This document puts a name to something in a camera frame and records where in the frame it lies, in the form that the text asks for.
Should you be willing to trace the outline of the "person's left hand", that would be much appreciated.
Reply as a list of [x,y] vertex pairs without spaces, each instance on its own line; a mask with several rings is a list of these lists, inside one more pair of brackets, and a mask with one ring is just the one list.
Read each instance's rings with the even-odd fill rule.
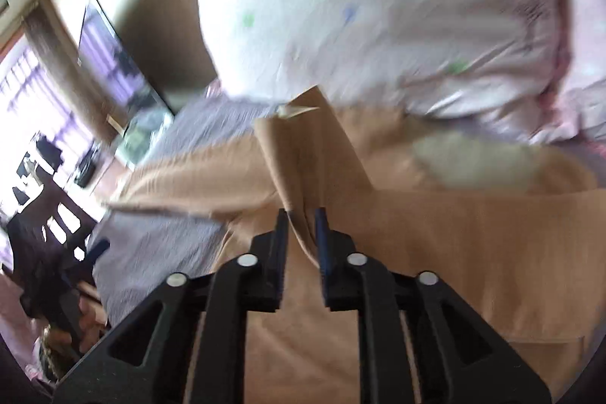
[[80,281],[59,296],[47,320],[43,341],[56,353],[76,359],[100,340],[107,324],[97,288]]

